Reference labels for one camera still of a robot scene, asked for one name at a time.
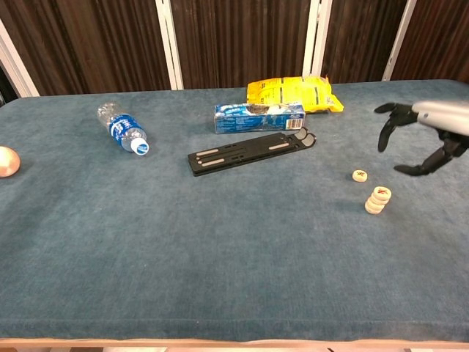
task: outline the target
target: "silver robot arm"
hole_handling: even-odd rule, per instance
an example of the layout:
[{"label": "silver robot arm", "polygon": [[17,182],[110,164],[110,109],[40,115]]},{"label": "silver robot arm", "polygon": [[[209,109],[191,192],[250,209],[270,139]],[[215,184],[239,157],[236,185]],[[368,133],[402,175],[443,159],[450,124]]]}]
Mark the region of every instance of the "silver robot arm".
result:
[{"label": "silver robot arm", "polygon": [[390,112],[378,141],[378,151],[388,146],[389,137],[396,127],[419,122],[434,128],[443,146],[431,154],[422,165],[396,165],[394,169],[411,176],[435,172],[452,158],[461,156],[469,148],[469,103],[450,101],[420,101],[411,105],[387,103],[374,112]]}]

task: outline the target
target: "table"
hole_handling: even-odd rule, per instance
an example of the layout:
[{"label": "table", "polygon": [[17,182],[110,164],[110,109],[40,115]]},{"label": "table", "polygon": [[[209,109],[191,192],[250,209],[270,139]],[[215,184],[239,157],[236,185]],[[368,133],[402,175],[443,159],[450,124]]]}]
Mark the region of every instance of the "table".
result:
[{"label": "table", "polygon": [[[268,132],[215,135],[213,106],[245,89],[15,100],[0,144],[0,337],[404,339],[469,342],[469,155],[412,178],[440,146],[422,125],[377,152],[388,101],[468,99],[454,81],[337,84],[341,114],[307,116],[308,150],[194,177],[187,154]],[[119,101],[150,152],[96,119]],[[351,180],[365,169],[365,183]],[[372,189],[393,198],[379,216]]]}]

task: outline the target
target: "blue cardboard box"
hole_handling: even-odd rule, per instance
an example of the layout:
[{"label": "blue cardboard box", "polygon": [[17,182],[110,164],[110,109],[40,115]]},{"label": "blue cardboard box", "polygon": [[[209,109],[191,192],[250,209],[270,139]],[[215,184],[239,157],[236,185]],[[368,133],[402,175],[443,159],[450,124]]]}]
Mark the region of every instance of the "blue cardboard box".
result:
[{"label": "blue cardboard box", "polygon": [[215,133],[299,130],[305,115],[299,103],[217,105]]}]

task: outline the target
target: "yellow snack bag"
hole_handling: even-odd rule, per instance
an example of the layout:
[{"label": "yellow snack bag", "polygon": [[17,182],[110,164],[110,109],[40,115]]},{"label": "yellow snack bag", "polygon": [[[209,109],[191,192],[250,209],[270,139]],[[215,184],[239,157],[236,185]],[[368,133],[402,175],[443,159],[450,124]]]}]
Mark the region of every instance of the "yellow snack bag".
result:
[{"label": "yellow snack bag", "polygon": [[284,77],[252,82],[248,84],[248,103],[301,103],[307,112],[344,110],[342,103],[332,94],[327,77]]}]

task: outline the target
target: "water bottle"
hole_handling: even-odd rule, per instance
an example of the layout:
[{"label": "water bottle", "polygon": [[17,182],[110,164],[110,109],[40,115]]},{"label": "water bottle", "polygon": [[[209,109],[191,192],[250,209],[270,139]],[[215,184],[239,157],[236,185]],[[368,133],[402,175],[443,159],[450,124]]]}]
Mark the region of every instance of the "water bottle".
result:
[{"label": "water bottle", "polygon": [[148,153],[147,135],[119,104],[103,104],[97,110],[97,118],[122,148],[137,155]]}]

